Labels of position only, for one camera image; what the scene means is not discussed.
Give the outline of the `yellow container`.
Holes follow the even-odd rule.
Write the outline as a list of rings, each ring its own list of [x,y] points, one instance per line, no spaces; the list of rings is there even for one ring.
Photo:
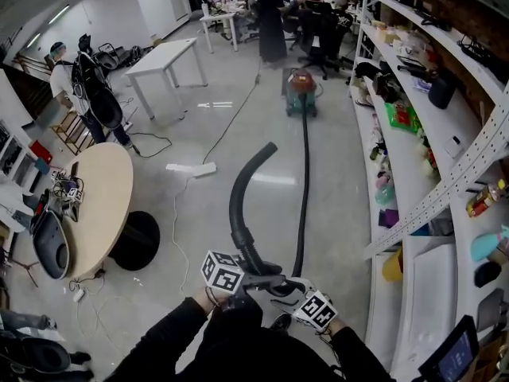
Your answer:
[[[383,264],[382,275],[390,283],[403,280],[403,248],[399,248]]]

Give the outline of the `red tripod legs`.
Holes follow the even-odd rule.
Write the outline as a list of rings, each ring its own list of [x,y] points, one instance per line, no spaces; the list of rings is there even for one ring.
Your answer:
[[[12,263],[12,264],[14,264],[14,265],[17,265],[17,266],[19,266],[19,267],[23,268],[23,269],[25,270],[25,272],[27,273],[27,275],[29,276],[29,278],[30,278],[30,280],[31,280],[32,284],[33,284],[36,288],[38,288],[38,287],[39,287],[39,286],[38,286],[38,284],[37,284],[37,282],[36,282],[36,280],[35,280],[35,278],[33,277],[32,272],[31,272],[31,269],[32,269],[33,267],[35,267],[35,266],[38,264],[38,262],[29,263],[29,264],[27,264],[27,263],[22,263],[22,262],[20,262],[20,261],[18,261],[18,260],[16,260],[16,259],[14,259],[14,258],[13,258],[12,256],[10,256],[10,255],[8,255],[8,256],[7,256],[7,261],[8,261],[9,263]]]

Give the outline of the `dark blue speaker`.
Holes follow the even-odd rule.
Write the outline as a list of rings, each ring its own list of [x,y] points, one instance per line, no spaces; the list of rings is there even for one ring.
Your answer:
[[[456,91],[456,81],[451,76],[438,76],[436,77],[428,92],[428,99],[432,105],[444,110],[449,105],[454,92]]]

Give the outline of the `small white device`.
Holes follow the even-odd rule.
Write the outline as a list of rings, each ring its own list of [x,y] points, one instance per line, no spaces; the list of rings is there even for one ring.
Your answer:
[[[444,149],[452,159],[459,157],[464,151],[462,141],[455,135],[444,144]]]

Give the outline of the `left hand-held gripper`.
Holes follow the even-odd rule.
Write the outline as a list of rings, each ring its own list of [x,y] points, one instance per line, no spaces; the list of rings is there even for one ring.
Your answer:
[[[286,282],[284,275],[248,275],[242,264],[238,254],[208,251],[200,273],[207,287],[229,295],[241,294],[249,289],[280,292]]]

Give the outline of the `person's right shoe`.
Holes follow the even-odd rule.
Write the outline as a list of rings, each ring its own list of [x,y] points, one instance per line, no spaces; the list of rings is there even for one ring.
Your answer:
[[[287,334],[291,322],[292,322],[291,315],[283,313],[274,320],[269,329],[277,333]]]

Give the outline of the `red and green vacuum cleaner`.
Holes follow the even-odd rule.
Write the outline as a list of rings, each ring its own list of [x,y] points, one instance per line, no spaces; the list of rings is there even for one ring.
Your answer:
[[[286,99],[286,114],[307,114],[316,117],[317,83],[310,72],[304,68],[297,68],[288,87]]]

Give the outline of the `white office desk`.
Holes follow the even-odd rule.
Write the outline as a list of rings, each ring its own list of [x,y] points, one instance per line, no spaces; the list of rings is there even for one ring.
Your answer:
[[[238,52],[239,51],[239,48],[238,48],[238,41],[237,41],[237,32],[235,30],[235,13],[225,13],[225,14],[217,14],[217,15],[203,15],[202,18],[200,19],[200,23],[202,25],[202,28],[203,28],[203,31],[204,31],[204,35],[205,35],[205,40],[207,42],[207,46],[208,46],[208,51],[210,53],[214,53],[214,48],[212,46],[212,42],[211,42],[211,39],[210,39],[210,33],[209,33],[209,30],[208,30],[208,27],[210,24],[212,24],[214,21],[226,21],[228,20],[229,21],[229,24],[230,24],[230,31],[231,31],[231,40],[230,42],[233,44],[233,49],[235,52]]]

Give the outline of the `round wooden table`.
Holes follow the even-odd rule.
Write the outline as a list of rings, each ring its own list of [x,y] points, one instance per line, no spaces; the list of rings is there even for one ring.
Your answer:
[[[155,258],[160,245],[157,221],[147,212],[130,208],[134,168],[128,151],[104,142],[79,153],[65,170],[77,164],[84,180],[79,220],[61,217],[71,252],[65,278],[94,274],[106,258],[126,271],[140,271]]]

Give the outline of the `person's black clothed torso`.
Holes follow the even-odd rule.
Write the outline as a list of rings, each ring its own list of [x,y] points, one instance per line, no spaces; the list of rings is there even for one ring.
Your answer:
[[[261,310],[211,318],[194,359],[173,382],[342,382],[295,337],[261,326]]]

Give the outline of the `black pouch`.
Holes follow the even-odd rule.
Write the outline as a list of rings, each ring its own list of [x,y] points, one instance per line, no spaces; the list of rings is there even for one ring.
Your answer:
[[[475,270],[474,284],[477,288],[482,288],[494,281],[502,271],[502,267],[497,262],[487,261],[481,264]]]

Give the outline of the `white rectangular table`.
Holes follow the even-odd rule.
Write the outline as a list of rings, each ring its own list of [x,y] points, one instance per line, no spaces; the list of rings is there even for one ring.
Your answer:
[[[203,87],[208,86],[208,79],[204,72],[196,42],[196,37],[163,42],[152,49],[124,74],[150,120],[155,119],[155,114],[140,87],[138,82],[140,78],[145,76],[160,76],[166,90],[176,100],[178,108],[182,110],[183,106],[180,97],[176,93],[176,89],[180,84],[173,70],[173,64],[187,52],[192,52],[200,75],[200,85]]]

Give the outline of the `orange bottle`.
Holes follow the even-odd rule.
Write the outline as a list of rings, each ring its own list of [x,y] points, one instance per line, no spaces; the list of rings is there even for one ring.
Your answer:
[[[500,201],[507,195],[508,183],[504,179],[499,179],[495,183],[485,185],[467,205],[466,211],[469,217],[482,215],[491,206]]]

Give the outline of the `person's right forearm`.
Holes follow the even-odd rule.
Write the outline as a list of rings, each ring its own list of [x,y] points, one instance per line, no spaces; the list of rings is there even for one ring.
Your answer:
[[[346,382],[396,382],[355,331],[339,318],[331,320],[328,330]]]

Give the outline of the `wooden stool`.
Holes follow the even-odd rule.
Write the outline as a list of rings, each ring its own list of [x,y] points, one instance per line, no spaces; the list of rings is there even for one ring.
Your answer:
[[[90,131],[73,110],[70,110],[60,122],[52,125],[51,129],[74,155],[95,145]]]

